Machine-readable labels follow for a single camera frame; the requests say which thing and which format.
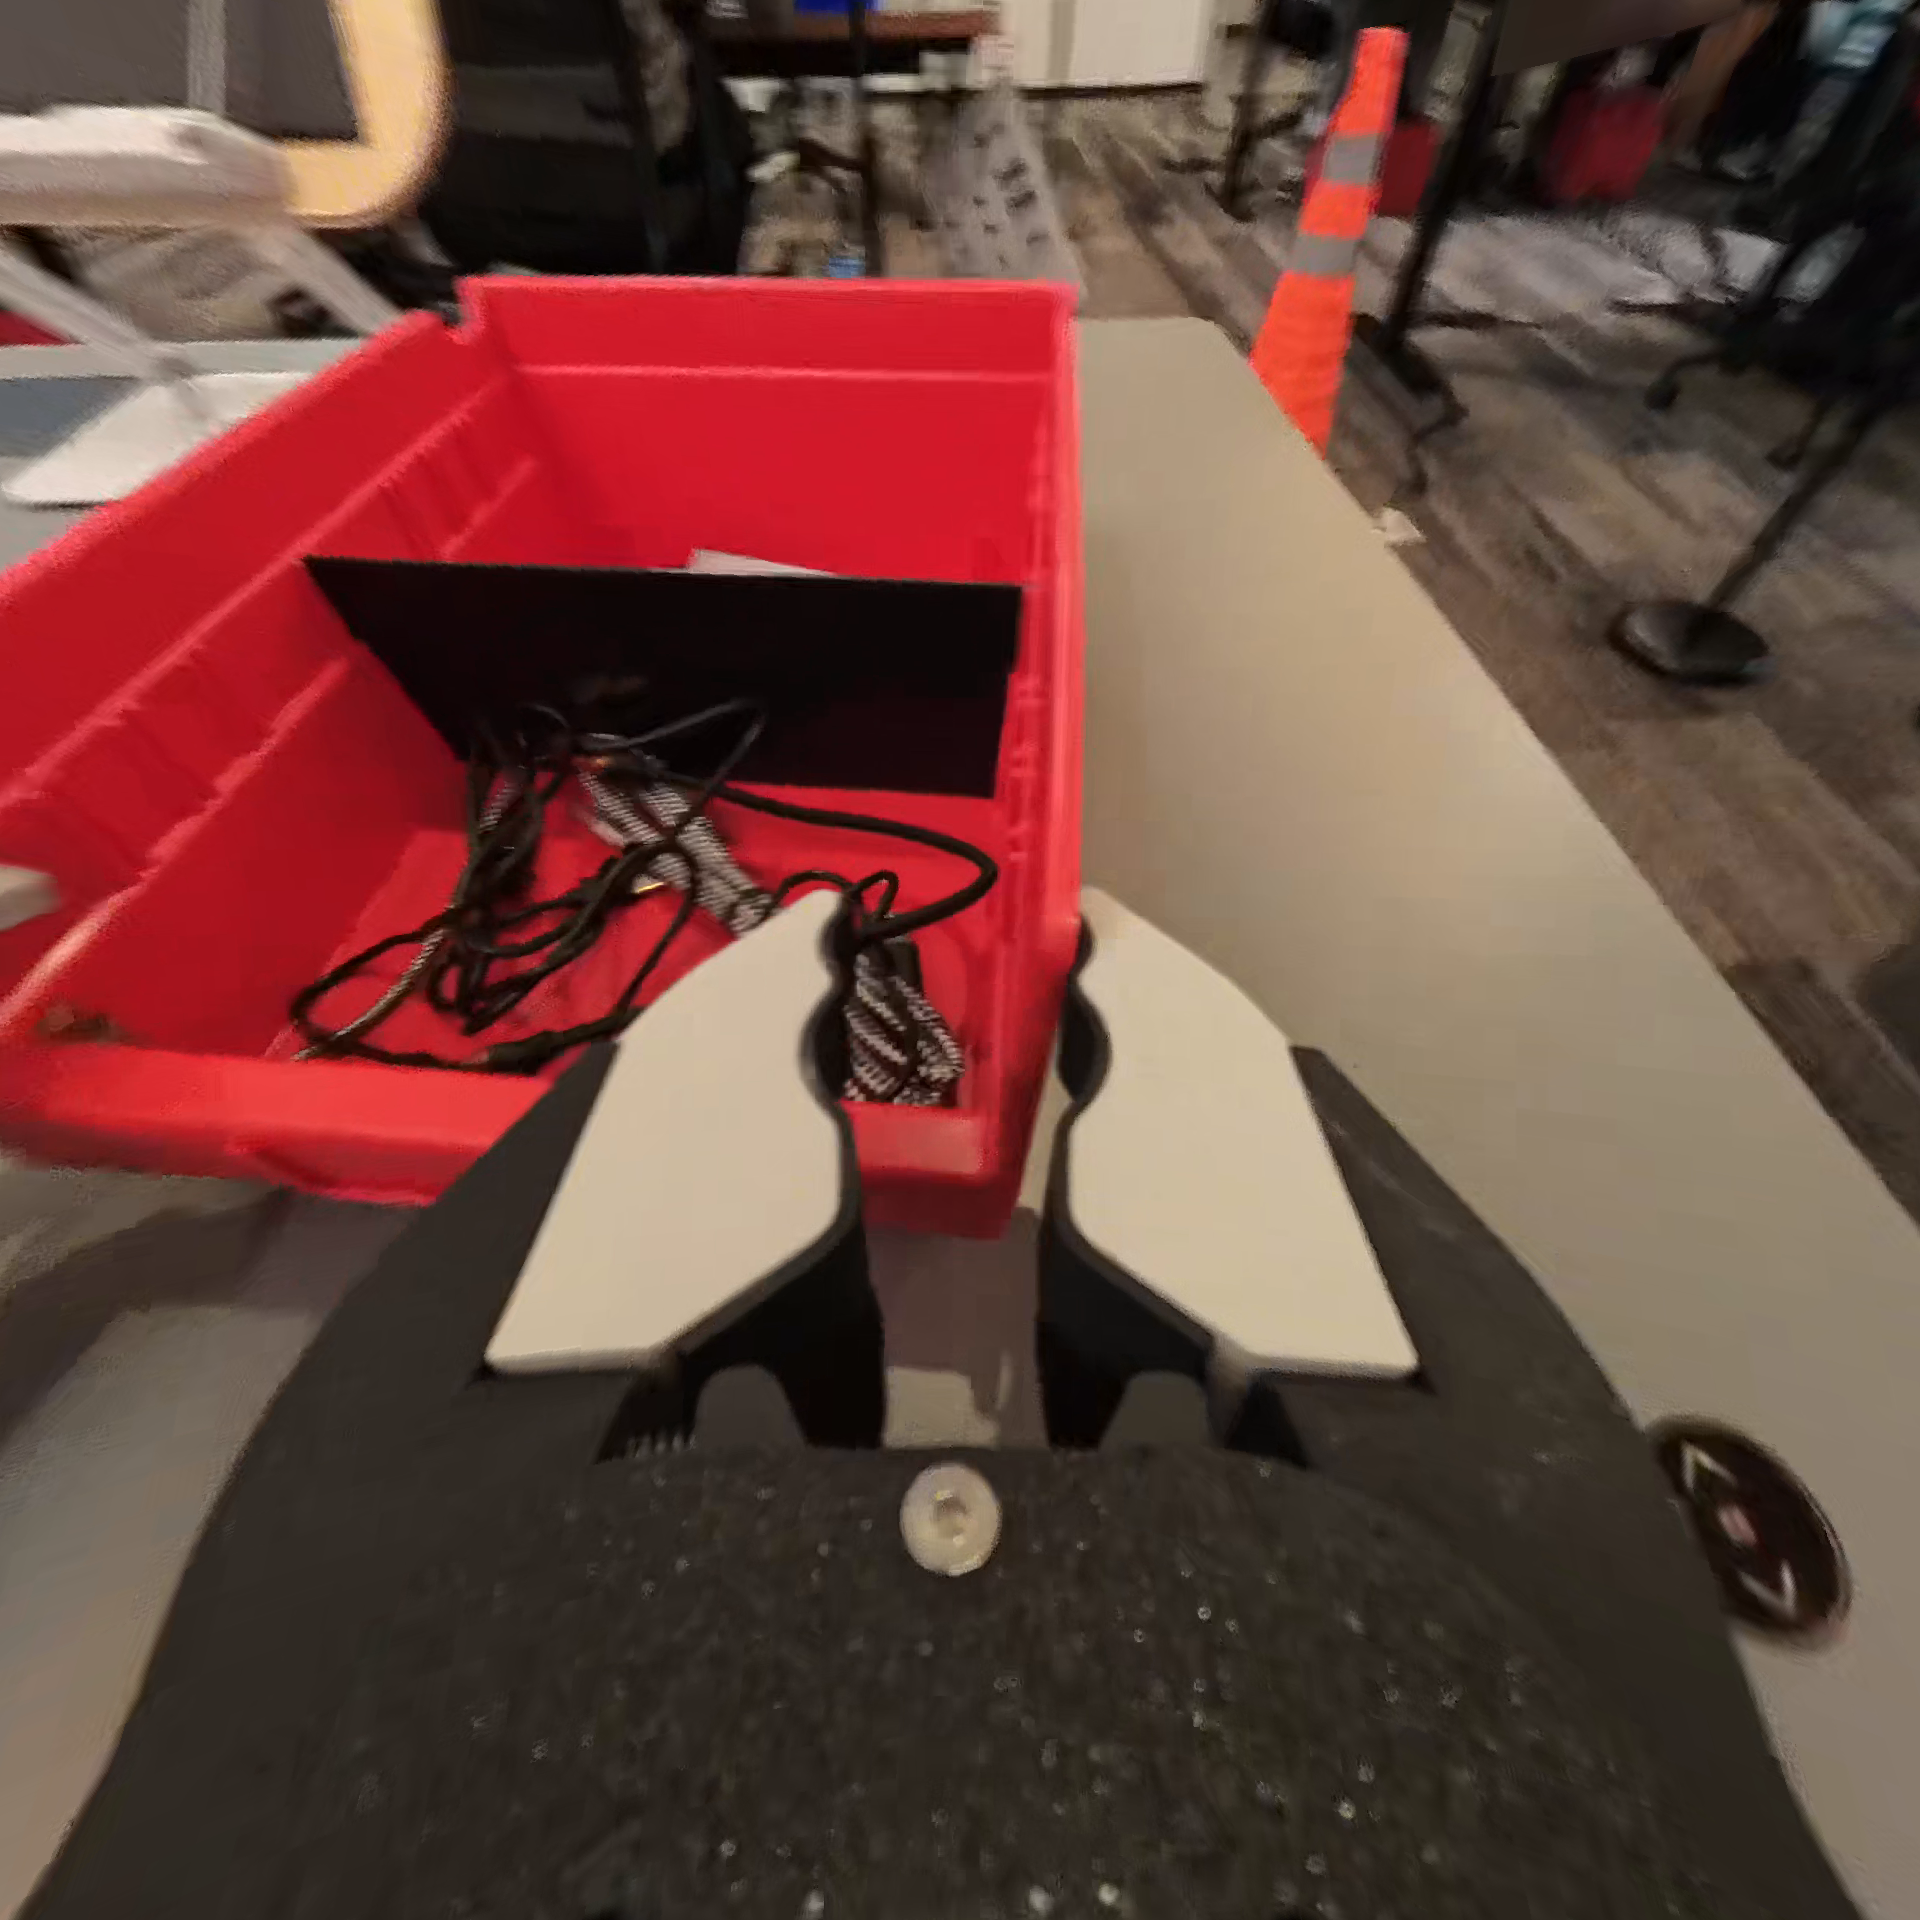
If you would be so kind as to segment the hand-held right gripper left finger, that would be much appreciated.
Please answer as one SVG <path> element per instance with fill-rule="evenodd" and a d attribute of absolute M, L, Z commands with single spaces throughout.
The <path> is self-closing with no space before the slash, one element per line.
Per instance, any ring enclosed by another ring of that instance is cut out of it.
<path fill-rule="evenodd" d="M 880 1440 L 887 1346 L 829 1091 L 847 926 L 801 895 L 611 1051 L 486 1340 L 498 1378 L 625 1378 L 633 1434 L 767 1378 L 801 1440 Z"/>

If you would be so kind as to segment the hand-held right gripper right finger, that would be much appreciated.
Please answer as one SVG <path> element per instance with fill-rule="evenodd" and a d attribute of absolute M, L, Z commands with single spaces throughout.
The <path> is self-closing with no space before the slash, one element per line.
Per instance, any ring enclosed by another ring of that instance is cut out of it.
<path fill-rule="evenodd" d="M 1421 1351 L 1287 1036 L 1212 962 L 1081 895 L 1038 1202 L 1054 1450 L 1292 1450 L 1287 1383 L 1413 1384 Z"/>

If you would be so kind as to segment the red plastic bin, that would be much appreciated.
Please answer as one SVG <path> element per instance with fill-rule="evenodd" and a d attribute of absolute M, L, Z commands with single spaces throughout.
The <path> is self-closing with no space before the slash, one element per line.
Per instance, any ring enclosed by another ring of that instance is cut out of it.
<path fill-rule="evenodd" d="M 308 580 L 308 557 L 1016 583 L 1043 710 L 997 798 L 740 778 L 744 703 L 652 731 L 518 725 L 470 756 Z M 731 950 L 611 879 L 591 778 L 642 759 L 765 888 L 863 906 L 958 1044 L 934 1108 L 851 1099 L 868 1213 L 997 1232 L 1081 932 L 1077 333 L 978 278 L 470 278 L 3 570 L 3 1149 L 432 1202 L 565 1073 L 542 1040 Z"/>

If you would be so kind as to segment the grey desk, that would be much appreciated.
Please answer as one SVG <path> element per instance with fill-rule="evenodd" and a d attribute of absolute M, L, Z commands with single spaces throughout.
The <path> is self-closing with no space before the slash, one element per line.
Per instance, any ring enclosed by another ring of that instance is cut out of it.
<path fill-rule="evenodd" d="M 1208 320 L 1085 320 L 1085 873 L 1320 1044 L 1634 1417 L 1825 1506 L 1852 1625 L 1748 1674 L 1860 1910 L 1916 1917 L 1916 1219 Z M 406 1213 L 254 1197 L 81 1246 L 110 1327 L 3 1437 L 3 1917 L 194 1533 Z"/>

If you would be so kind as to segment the black divider in red bin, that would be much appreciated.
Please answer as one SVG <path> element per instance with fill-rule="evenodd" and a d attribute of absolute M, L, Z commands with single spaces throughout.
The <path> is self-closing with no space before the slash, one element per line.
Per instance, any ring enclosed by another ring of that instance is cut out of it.
<path fill-rule="evenodd" d="M 470 756 L 518 725 L 652 731 L 744 703 L 740 778 L 997 798 L 1043 710 L 1016 583 L 826 570 L 427 563 L 308 557 L 308 580 L 420 717 Z"/>

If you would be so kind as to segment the white folding stand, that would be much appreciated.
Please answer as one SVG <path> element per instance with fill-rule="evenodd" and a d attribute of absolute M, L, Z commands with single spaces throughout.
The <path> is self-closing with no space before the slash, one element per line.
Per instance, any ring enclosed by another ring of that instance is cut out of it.
<path fill-rule="evenodd" d="M 304 297 L 370 338 L 398 307 L 292 220 L 270 141 L 207 109 L 57 106 L 0 122 L 3 227 L 212 227 L 245 243 Z M 303 373 L 203 373 L 108 300 L 0 248 L 3 307 L 101 352 L 132 396 L 3 480 L 20 507 L 97 507 L 303 385 Z"/>

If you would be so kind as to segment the black round floor base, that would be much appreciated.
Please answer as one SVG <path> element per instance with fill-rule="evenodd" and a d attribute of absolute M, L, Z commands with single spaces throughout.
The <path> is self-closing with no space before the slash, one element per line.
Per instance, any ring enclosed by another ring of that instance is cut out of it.
<path fill-rule="evenodd" d="M 1790 474 L 1790 490 L 1768 507 L 1765 526 L 1723 563 L 1704 597 L 1648 597 L 1614 614 L 1611 648 L 1645 675 L 1697 686 L 1754 686 L 1773 668 L 1768 634 L 1744 614 L 1744 597 L 1759 583 L 1815 506 L 1860 456 L 1863 439 L 1900 405 L 1916 399 L 1916 373 L 1896 373 L 1858 399 L 1815 403 L 1803 431 L 1773 447 L 1773 467 Z"/>

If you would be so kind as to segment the black office chair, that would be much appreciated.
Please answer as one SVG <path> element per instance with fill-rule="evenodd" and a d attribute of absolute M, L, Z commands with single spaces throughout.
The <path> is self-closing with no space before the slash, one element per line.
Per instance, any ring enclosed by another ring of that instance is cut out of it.
<path fill-rule="evenodd" d="M 450 142 L 420 226 L 457 275 L 738 275 L 754 136 L 696 5 L 437 12 Z"/>

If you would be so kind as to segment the orange traffic cone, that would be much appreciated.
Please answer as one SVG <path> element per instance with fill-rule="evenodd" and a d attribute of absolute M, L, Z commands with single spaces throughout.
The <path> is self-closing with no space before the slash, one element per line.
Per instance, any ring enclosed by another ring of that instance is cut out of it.
<path fill-rule="evenodd" d="M 1377 184 L 1398 122 L 1407 32 L 1361 28 L 1354 82 L 1320 142 L 1285 273 L 1251 338 L 1251 373 L 1320 456 L 1331 447 L 1344 363 L 1354 349 L 1354 297 L 1361 243 L 1377 213 Z"/>

